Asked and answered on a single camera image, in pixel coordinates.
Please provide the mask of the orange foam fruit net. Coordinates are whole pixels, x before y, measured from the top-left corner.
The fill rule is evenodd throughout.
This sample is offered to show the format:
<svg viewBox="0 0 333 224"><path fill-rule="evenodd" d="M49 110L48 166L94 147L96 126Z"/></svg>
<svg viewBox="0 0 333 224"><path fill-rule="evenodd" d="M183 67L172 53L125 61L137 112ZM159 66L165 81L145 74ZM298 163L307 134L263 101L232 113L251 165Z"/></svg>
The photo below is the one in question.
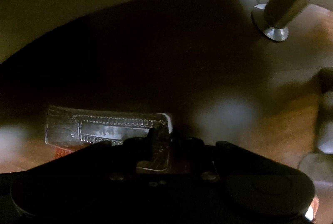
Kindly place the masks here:
<svg viewBox="0 0 333 224"><path fill-rule="evenodd" d="M70 147L55 146L55 148L54 148L54 160L59 159L59 158L64 157L64 156L67 156L70 153L73 153L77 150L78 150L78 148L75 147L75 146L70 146Z"/></svg>

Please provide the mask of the metal bed leg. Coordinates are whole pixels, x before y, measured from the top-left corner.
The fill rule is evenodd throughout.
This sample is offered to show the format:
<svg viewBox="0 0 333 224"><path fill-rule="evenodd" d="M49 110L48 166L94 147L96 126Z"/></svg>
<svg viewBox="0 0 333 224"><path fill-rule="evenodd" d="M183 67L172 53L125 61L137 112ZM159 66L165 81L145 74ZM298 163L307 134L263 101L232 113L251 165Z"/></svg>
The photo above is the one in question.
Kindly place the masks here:
<svg viewBox="0 0 333 224"><path fill-rule="evenodd" d="M251 18L268 39L274 42L283 42L289 36L289 23L308 4L306 0L269 0L266 4L254 6Z"/></svg>

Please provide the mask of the clear plastic tray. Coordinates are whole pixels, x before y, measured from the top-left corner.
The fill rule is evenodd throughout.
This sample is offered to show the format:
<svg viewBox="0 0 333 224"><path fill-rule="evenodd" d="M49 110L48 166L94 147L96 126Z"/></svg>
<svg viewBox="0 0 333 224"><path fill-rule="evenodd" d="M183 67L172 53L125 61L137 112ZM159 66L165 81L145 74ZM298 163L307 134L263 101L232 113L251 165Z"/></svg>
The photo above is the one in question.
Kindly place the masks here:
<svg viewBox="0 0 333 224"><path fill-rule="evenodd" d="M153 141L152 156L142 160L138 169L164 172L169 165L168 141L173 125L164 113L94 111L50 106L47 111L45 143L58 148L82 148L108 141L122 145L132 138Z"/></svg>

